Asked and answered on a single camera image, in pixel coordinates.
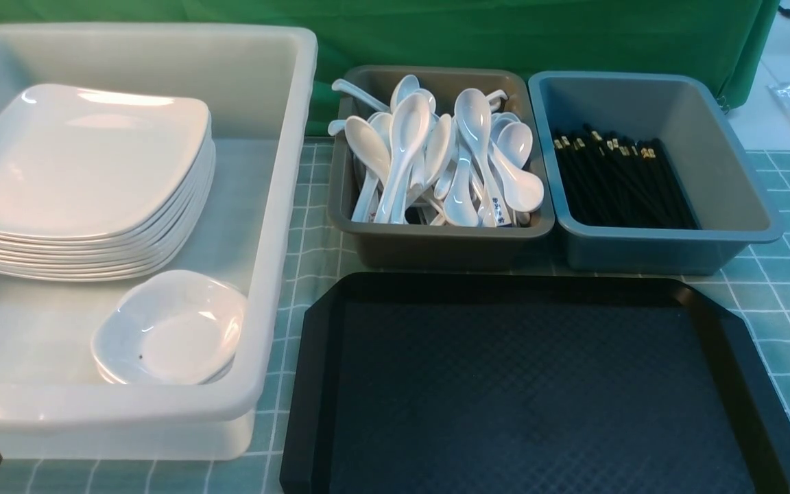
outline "black serving tray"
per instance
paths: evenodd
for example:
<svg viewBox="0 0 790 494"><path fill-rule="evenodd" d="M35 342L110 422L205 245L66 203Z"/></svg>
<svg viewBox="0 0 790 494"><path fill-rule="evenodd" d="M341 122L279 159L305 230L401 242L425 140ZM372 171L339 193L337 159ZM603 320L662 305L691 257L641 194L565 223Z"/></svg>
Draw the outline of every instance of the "black serving tray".
<svg viewBox="0 0 790 494"><path fill-rule="evenodd" d="M743 321L671 279L358 273L304 317L285 494L790 493Z"/></svg>

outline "green tablecloth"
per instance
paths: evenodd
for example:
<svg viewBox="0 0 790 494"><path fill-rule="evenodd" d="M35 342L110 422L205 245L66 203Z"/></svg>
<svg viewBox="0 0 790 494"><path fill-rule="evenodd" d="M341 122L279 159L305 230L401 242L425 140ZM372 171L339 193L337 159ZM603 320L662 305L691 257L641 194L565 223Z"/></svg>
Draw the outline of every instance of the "green tablecloth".
<svg viewBox="0 0 790 494"><path fill-rule="evenodd" d="M0 23L300 25L319 37L308 134L335 115L329 84L364 64L665 72L724 104L748 97L778 0L0 0Z"/></svg>

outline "blue-gray bin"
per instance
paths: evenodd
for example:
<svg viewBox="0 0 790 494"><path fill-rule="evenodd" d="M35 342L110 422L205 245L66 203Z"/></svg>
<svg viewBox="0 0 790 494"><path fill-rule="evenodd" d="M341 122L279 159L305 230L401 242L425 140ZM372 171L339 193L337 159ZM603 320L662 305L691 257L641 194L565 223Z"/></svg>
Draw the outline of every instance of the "blue-gray bin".
<svg viewBox="0 0 790 494"><path fill-rule="evenodd" d="M778 211L709 90L680 75L540 72L529 79L549 194L575 270L711 274L749 244L782 235ZM595 227L577 222L562 190L551 129L659 138L698 231Z"/></svg>

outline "chopsticks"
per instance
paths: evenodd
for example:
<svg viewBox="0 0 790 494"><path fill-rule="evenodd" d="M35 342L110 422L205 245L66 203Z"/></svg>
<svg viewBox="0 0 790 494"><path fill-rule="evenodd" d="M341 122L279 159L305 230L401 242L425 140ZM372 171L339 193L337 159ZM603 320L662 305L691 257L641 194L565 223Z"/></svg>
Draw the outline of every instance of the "chopsticks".
<svg viewBox="0 0 790 494"><path fill-rule="evenodd" d="M602 134L553 132L568 209L584 224L698 229L664 144Z"/></svg>

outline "gray bin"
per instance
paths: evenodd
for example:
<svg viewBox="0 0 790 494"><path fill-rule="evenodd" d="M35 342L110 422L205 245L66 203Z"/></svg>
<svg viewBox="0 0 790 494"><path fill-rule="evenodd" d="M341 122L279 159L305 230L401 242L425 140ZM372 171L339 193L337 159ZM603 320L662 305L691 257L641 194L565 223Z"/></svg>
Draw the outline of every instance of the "gray bin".
<svg viewBox="0 0 790 494"><path fill-rule="evenodd" d="M529 79L529 93L572 269L711 274L747 245L781 237L778 211L715 98L699 82L679 75L542 72ZM577 222L568 212L551 129L570 132L584 123L636 140L660 138L701 229Z"/></svg>
<svg viewBox="0 0 790 494"><path fill-rule="evenodd" d="M435 94L438 113L453 112L455 98L466 88L484 93L501 89L508 94L505 110L516 113L535 134L535 118L523 79L510 72L480 69L439 69L429 67L366 66L352 69L345 79L358 85L383 102L404 75L414 74L422 87ZM344 96L339 118L373 113L353 97ZM539 211L532 213L527 228L464 228L454 226L388 225L351 221L361 177L343 134L338 135L333 150L328 195L328 216L340 231L352 235L358 257L364 265L397 269L498 271L511 266L520 248L529 241L544 237L554 225L554 209L549 199L548 180L542 152L535 135L529 156L529 171L544 184L545 198Z"/></svg>

